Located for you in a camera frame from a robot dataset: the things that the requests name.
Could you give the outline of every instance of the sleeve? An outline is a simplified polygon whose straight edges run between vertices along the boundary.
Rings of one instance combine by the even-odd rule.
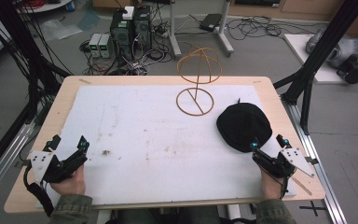
[[[80,224],[89,221],[92,198],[85,195],[62,195],[54,211],[51,213],[49,224],[67,223]]]
[[[289,210],[280,199],[265,200],[257,205],[257,224],[294,224]]]

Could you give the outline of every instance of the person's arm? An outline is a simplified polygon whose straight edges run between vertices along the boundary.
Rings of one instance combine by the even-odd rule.
[[[273,179],[261,169],[261,188],[264,201],[257,205],[257,224],[292,224],[296,223],[280,199],[282,190],[282,179]]]
[[[71,178],[50,185],[61,197],[51,213],[49,224],[80,224],[89,221],[92,199],[84,195],[84,165],[80,166]]]

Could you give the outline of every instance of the black metal pole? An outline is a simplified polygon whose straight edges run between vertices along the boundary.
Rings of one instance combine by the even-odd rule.
[[[282,100],[290,105],[295,105],[298,97],[304,92],[300,124],[305,134],[309,134],[310,94],[316,72],[357,16],[358,0],[345,0],[303,66],[291,76],[274,83],[275,89],[278,89],[292,82],[287,92],[282,95]]]

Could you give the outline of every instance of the black beret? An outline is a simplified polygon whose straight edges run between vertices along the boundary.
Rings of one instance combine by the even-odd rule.
[[[217,129],[225,141],[241,152],[250,152],[255,138],[262,147],[272,136],[269,120],[263,111],[249,103],[230,105],[217,118]]]

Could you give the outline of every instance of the person's right hand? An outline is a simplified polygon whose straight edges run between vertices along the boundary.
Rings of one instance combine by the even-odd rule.
[[[263,191],[263,198],[268,199],[280,199],[282,192],[283,178],[272,178],[262,168],[261,171],[261,189]]]
[[[86,183],[84,182],[84,164],[77,168],[71,178],[64,179],[61,183],[50,183],[50,185],[61,195],[84,195],[86,192]]]

